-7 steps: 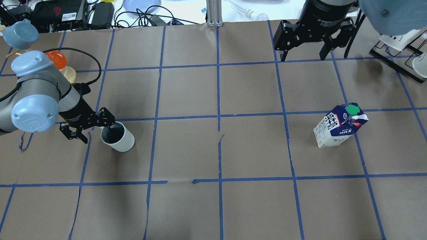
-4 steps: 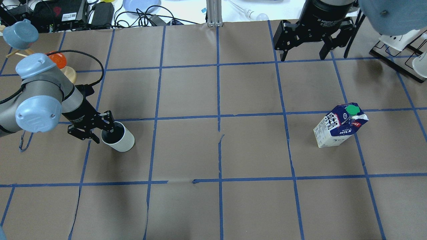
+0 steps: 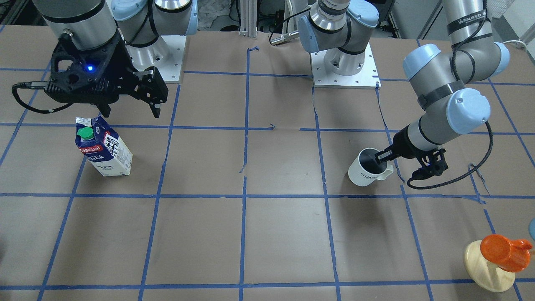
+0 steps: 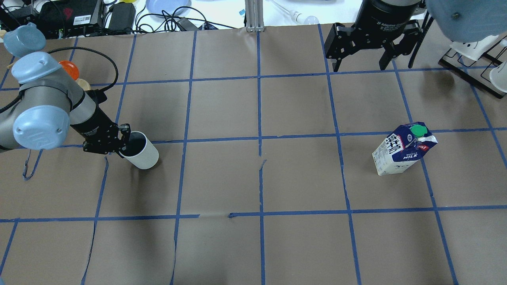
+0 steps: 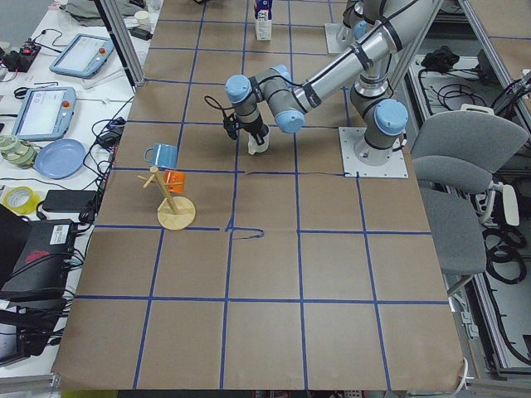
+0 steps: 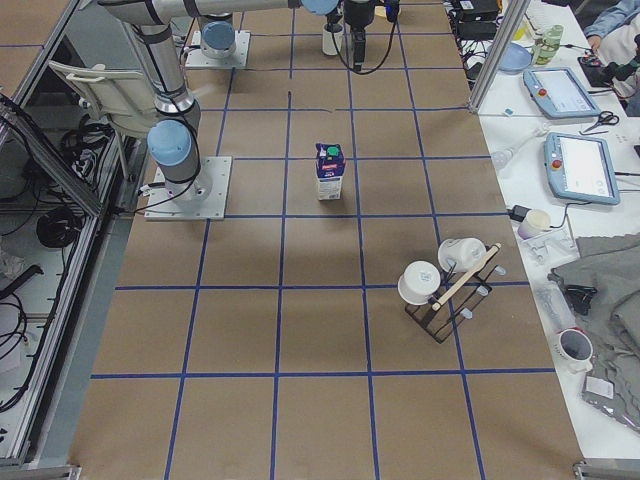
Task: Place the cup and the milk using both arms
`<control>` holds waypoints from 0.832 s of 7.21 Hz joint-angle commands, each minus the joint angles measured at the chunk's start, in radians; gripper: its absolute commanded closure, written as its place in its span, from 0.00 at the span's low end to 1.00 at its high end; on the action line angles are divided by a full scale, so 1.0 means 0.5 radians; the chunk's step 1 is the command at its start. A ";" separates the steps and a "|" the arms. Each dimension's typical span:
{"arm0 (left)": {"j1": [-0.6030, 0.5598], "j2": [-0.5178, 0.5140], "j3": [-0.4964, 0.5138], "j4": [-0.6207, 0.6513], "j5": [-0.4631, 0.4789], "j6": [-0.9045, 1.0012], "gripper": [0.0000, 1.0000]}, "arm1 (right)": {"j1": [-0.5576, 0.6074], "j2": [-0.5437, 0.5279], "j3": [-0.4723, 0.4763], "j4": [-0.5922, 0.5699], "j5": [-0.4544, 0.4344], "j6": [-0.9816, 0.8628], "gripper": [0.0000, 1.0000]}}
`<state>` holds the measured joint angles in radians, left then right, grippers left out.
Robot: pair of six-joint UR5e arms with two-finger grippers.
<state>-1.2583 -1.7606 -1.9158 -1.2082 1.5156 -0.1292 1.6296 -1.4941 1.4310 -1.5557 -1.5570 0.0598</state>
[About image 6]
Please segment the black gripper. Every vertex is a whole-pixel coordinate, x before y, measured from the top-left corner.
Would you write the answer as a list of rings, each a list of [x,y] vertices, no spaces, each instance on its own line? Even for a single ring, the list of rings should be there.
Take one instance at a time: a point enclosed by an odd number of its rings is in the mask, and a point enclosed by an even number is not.
[[[346,24],[351,28],[353,69],[361,70],[366,56],[366,28],[374,20],[376,2],[374,0],[344,0],[343,13]],[[326,16],[324,31],[340,33],[342,15],[331,13]]]

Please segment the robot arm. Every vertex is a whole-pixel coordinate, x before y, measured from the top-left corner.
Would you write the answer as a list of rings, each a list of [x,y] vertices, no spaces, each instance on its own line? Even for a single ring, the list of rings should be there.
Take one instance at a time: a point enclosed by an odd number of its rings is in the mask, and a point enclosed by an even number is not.
[[[147,134],[147,145],[164,175],[168,201],[191,202],[206,191],[201,172],[197,129],[199,104],[186,86],[176,53],[170,22],[188,16],[210,28],[225,29],[231,45],[236,12],[303,7],[323,15],[338,3],[314,7],[310,1],[101,1],[100,6],[119,20],[130,36],[143,72],[154,91],[158,121]]]
[[[398,4],[382,1],[289,1],[291,9],[304,8],[316,16],[324,16],[323,53],[338,56],[347,70],[367,75],[379,69],[390,52],[397,24]],[[375,9],[383,7],[392,30],[386,53],[373,69],[363,71],[366,56],[366,29],[373,22]],[[201,16],[200,49],[210,58],[225,58],[236,49],[236,38],[241,34],[233,26],[234,10]]]

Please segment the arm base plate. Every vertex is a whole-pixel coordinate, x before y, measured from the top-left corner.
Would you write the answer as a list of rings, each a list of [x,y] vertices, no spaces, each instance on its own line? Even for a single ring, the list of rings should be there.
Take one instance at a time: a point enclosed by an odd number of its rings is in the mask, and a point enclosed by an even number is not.
[[[148,196],[144,217],[150,221],[223,220],[231,177],[231,156],[200,158],[200,172],[189,189],[178,196],[177,184],[166,183],[164,174],[156,168],[154,181],[163,186],[154,188]]]
[[[201,32],[196,30],[188,48],[185,67],[192,70],[202,69],[245,69],[251,34],[247,30],[235,32],[235,43],[231,49],[216,50],[207,45],[202,48]]]

